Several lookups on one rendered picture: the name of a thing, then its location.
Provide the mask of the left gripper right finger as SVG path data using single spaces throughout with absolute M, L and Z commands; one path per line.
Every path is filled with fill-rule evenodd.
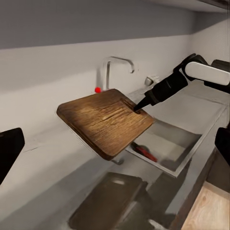
M 230 166 L 230 129 L 218 128 L 214 143 Z

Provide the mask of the cutting board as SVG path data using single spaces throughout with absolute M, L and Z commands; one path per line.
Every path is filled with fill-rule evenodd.
M 113 160 L 154 123 L 117 89 L 63 103 L 57 115 L 101 158 Z

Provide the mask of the parer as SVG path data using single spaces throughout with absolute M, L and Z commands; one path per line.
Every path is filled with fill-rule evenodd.
M 140 146 L 138 146 L 134 141 L 133 143 L 131 143 L 142 155 L 144 155 L 144 157 L 147 157 L 148 159 L 157 162 L 157 160 L 150 154 L 148 153 L 146 150 L 144 150 L 143 148 L 141 148 Z

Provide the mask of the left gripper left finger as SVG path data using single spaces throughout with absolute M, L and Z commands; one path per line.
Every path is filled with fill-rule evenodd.
M 0 133 L 0 185 L 25 146 L 20 127 Z

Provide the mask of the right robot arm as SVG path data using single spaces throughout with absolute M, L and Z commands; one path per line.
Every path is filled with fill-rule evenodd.
M 188 85 L 185 77 L 190 81 L 204 81 L 208 87 L 230 93 L 230 62 L 215 59 L 209 65 L 200 55 L 191 54 L 173 69 L 173 74 L 161 81 L 156 74 L 148 75 L 144 84 L 150 86 L 150 90 L 145 92 L 144 99 L 134 111 L 167 100 Z

